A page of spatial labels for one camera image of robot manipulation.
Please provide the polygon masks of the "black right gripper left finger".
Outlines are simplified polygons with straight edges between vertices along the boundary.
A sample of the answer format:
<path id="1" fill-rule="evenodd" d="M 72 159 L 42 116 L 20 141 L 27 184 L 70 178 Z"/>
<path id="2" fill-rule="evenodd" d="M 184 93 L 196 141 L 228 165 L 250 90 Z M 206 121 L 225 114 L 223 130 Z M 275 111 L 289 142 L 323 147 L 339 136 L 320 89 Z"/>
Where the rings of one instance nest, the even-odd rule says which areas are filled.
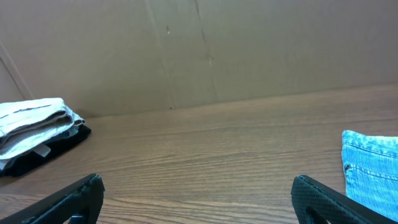
<path id="1" fill-rule="evenodd" d="M 1 224 L 96 223 L 104 200 L 104 184 L 90 174 L 31 206 L 1 220 Z"/>

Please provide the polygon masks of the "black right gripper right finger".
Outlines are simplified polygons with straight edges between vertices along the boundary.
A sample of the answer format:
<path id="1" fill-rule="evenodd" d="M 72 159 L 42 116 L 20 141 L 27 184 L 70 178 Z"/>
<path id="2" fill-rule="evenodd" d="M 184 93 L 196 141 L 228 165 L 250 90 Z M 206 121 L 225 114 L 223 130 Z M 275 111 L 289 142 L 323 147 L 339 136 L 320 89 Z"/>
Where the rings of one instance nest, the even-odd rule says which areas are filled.
<path id="1" fill-rule="evenodd" d="M 307 175 L 294 179 L 291 196 L 300 224 L 397 224 Z"/>

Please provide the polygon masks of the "beige khaki shorts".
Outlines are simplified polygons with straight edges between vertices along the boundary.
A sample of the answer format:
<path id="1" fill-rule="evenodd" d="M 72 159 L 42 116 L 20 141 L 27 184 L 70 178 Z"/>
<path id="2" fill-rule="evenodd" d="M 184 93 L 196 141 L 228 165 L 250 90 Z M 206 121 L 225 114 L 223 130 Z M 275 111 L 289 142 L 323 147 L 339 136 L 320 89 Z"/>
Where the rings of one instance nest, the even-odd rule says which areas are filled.
<path id="1" fill-rule="evenodd" d="M 61 98 L 1 104 L 1 159 L 32 150 L 65 131 L 85 124 Z"/>

